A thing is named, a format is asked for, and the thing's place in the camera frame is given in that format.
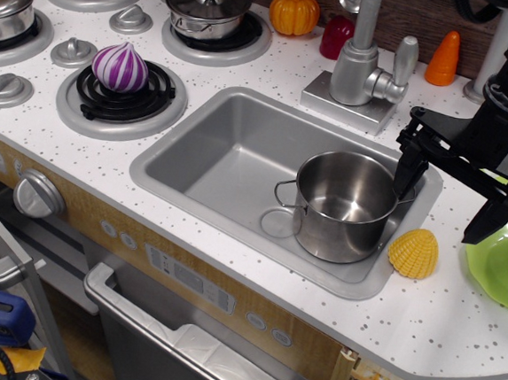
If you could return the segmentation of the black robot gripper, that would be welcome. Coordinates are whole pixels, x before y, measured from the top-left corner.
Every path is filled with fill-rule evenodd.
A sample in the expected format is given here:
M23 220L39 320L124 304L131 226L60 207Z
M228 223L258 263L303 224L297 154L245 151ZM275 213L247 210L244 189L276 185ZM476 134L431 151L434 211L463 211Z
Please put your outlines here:
M453 118L415 106L397 137L402 156L394 175L403 199L434 164L488 200L468 227L463 243L478 244L508 223L508 116L477 112Z

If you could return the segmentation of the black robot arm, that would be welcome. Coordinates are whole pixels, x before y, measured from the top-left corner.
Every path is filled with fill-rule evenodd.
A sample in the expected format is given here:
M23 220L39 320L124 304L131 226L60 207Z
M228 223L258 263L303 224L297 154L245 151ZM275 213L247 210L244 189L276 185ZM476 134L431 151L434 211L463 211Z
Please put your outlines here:
M490 0L508 10L508 0ZM466 227L463 242L478 244L508 222L508 49L498 73L484 85L484 102L469 120L415 106L397 140L402 156L394 190L404 198L435 165L487 202Z

